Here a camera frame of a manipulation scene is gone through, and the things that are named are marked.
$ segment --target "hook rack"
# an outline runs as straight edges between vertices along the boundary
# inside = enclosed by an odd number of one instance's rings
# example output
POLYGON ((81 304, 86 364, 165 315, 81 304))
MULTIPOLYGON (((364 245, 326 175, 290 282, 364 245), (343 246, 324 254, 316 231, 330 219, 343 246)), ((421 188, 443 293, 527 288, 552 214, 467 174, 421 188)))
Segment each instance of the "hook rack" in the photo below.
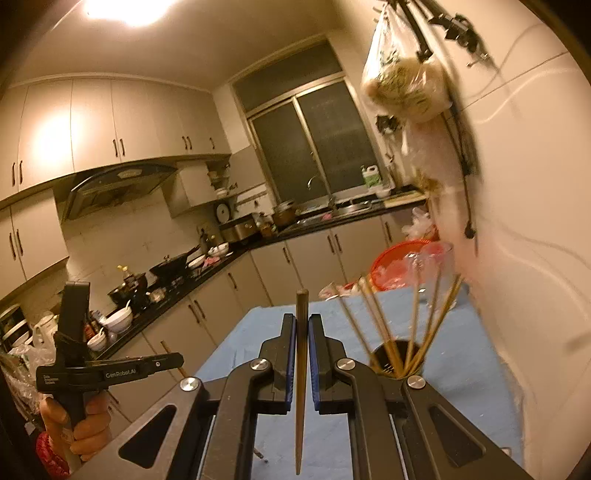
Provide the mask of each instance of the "hook rack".
MULTIPOLYGON (((421 63, 433 55, 432 50, 429 48, 427 40, 418 26, 417 20, 414 18, 413 13, 408 7, 408 1, 412 1, 414 5, 426 16, 424 10, 419 5, 417 0, 379 0, 388 3, 393 9, 396 10, 397 5, 400 5, 402 12, 406 16, 410 27, 413 29, 415 36, 417 37, 420 50, 417 52, 417 57, 421 63)), ((430 25, 439 25, 446 30, 446 40, 454 40, 459 46, 467 49, 470 53, 478 56, 478 59, 470 62, 468 68, 472 67, 476 63, 482 61, 489 61, 491 57, 486 51, 484 42, 481 37, 476 33, 472 23, 464 16, 456 14, 452 17, 448 12, 443 9, 436 0, 420 0, 420 3, 425 9, 432 15, 431 18, 427 19, 430 25)))

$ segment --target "metal screw cap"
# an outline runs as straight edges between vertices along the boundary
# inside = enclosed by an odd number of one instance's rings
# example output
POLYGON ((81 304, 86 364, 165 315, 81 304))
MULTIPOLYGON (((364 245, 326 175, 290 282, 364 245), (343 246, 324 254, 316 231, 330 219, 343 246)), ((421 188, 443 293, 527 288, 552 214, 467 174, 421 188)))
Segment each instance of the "metal screw cap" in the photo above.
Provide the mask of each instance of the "metal screw cap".
POLYGON ((407 384, 410 388, 421 390, 425 385, 427 385, 427 382, 420 375, 411 375, 407 378, 407 384))
POLYGON ((353 370, 355 368, 355 360, 350 358, 341 358, 337 360, 336 366, 341 370, 353 370))
POLYGON ((184 390, 185 392, 191 392, 196 390, 199 386, 199 379, 195 377, 183 378, 178 386, 181 387, 181 390, 184 390))
POLYGON ((266 370, 267 368, 269 368, 269 360, 267 360, 266 358, 255 358, 251 362, 251 368, 257 371, 266 370))

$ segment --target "human hand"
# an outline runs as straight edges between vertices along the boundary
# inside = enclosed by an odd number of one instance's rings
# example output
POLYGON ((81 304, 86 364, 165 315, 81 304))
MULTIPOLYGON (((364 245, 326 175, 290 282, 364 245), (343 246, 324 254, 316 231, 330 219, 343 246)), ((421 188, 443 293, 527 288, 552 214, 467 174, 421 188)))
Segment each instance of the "human hand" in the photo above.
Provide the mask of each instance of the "human hand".
MULTIPOLYGON (((109 423, 111 415, 108 412, 109 396, 106 391, 92 397, 86 404, 86 418, 74 427, 74 442, 69 446, 72 453, 80 455, 83 462, 90 460, 112 439, 109 423)), ((45 398, 40 405, 41 418, 49 434, 51 448, 66 458, 65 451, 68 444, 61 433, 68 415, 64 408, 53 398, 45 398)))

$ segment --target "window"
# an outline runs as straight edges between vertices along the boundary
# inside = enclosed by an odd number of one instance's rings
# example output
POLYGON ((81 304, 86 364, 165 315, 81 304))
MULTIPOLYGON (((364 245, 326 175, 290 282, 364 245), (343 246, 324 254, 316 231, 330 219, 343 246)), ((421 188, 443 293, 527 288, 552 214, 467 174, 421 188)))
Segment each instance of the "window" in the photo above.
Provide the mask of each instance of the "window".
POLYGON ((376 164, 376 155, 328 44, 276 62, 234 87, 279 201, 345 197, 363 185, 361 169, 376 164))

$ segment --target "range hood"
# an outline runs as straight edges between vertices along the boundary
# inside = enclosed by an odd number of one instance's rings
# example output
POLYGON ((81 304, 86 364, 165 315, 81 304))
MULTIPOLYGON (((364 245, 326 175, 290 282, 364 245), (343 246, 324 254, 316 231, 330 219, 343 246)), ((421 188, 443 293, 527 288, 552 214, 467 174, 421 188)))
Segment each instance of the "range hood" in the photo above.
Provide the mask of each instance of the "range hood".
POLYGON ((136 163, 79 173, 74 178, 61 221, 88 215, 149 194, 177 169, 157 163, 136 163))

